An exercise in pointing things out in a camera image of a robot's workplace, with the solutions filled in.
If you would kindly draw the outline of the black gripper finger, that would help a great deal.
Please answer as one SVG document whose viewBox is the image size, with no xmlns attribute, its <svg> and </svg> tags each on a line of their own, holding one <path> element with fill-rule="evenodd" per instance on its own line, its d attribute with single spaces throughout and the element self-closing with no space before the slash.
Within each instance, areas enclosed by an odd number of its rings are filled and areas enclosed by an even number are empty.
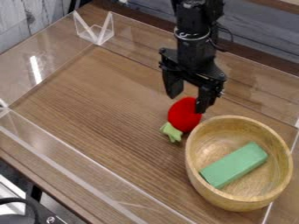
<svg viewBox="0 0 299 224">
<path fill-rule="evenodd" d="M 171 99 L 183 91 L 183 78 L 177 71 L 163 70 L 165 90 Z"/>
<path fill-rule="evenodd" d="M 203 84 L 199 87 L 199 95 L 195 102 L 195 112 L 205 114 L 209 107 L 214 105 L 218 98 L 224 95 L 224 85 Z"/>
</svg>

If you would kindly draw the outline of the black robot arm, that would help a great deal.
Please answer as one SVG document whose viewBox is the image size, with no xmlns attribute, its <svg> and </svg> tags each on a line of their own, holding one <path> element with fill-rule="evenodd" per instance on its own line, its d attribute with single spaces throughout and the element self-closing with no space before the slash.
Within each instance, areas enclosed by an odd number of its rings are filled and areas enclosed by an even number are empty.
<svg viewBox="0 0 299 224">
<path fill-rule="evenodd" d="M 177 16 L 174 36 L 177 48 L 162 47 L 159 67 L 163 70 L 165 90 L 171 99 L 183 92 L 187 81 L 198 89 L 195 113 L 205 114 L 224 94 L 228 75 L 217 65 L 220 47 L 220 18 L 225 13 L 224 0 L 171 0 Z"/>
</svg>

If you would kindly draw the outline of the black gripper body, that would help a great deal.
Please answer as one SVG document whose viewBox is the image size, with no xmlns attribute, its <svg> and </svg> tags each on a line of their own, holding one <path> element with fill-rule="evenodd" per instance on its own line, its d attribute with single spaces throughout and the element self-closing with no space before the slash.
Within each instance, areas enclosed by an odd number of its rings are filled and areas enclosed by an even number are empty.
<svg viewBox="0 0 299 224">
<path fill-rule="evenodd" d="M 228 75 L 217 65 L 217 51 L 220 41 L 220 30 L 209 29 L 199 33 L 187 33 L 179 29 L 174 30 L 177 48 L 162 47 L 159 50 L 162 70 L 177 71 L 183 82 L 190 82 L 198 88 L 203 84 L 224 85 Z"/>
</svg>

